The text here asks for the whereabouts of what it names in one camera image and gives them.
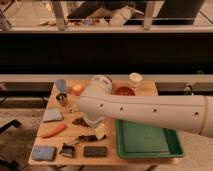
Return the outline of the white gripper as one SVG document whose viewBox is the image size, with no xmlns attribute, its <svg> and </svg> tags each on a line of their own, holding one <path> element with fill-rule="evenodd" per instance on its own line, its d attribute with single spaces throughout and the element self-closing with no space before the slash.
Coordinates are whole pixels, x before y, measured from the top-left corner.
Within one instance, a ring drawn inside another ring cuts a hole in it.
<svg viewBox="0 0 213 171">
<path fill-rule="evenodd" d="M 101 124 L 104 121 L 103 117 L 92 120 L 84 116 L 83 119 L 89 127 L 95 128 L 94 132 L 98 140 L 101 140 L 105 136 L 105 125 Z"/>
</svg>

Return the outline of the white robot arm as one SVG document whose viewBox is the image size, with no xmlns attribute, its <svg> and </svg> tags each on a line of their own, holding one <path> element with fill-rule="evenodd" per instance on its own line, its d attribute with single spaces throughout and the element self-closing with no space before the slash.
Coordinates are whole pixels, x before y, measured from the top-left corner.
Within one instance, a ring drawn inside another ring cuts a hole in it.
<svg viewBox="0 0 213 171">
<path fill-rule="evenodd" d="M 105 117 L 213 138 L 212 96 L 122 96 L 112 94 L 113 82 L 93 76 L 77 100 L 88 125 Z"/>
</svg>

